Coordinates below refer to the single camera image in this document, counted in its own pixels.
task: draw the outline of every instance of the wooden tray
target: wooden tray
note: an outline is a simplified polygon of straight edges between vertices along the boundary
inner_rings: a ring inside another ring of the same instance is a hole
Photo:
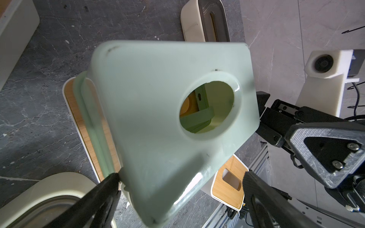
[[[85,151],[88,155],[88,158],[90,160],[91,165],[93,166],[94,172],[98,178],[98,180],[101,182],[104,180],[104,176],[103,173],[101,172],[101,168],[99,165],[99,162],[97,160],[94,148],[92,146],[89,134],[86,130],[85,127],[85,122],[82,118],[81,112],[78,108],[75,96],[73,94],[73,81],[74,78],[69,79],[67,82],[65,82],[65,85],[63,87],[63,93],[64,93],[64,98],[66,101],[66,104],[69,108],[70,114],[72,116],[72,119],[74,121],[74,124],[78,130],[78,134],[80,136],[80,139],[84,145]],[[115,150],[115,146],[114,143],[111,139],[111,133],[109,130],[109,127],[107,126],[103,126],[104,128],[104,133],[105,136],[107,138],[107,142],[108,142],[108,146],[110,148],[110,153],[112,156],[112,160],[113,160],[113,164],[114,164],[114,169],[116,172],[119,172],[120,170],[120,164],[118,161],[118,156],[116,154],[116,150]]]
[[[232,175],[239,180],[238,190],[223,180],[223,171],[227,169]],[[225,202],[234,208],[241,209],[245,193],[242,187],[242,180],[245,173],[248,172],[247,167],[235,156],[232,156],[218,170],[212,187],[213,198],[218,198],[219,201]]]

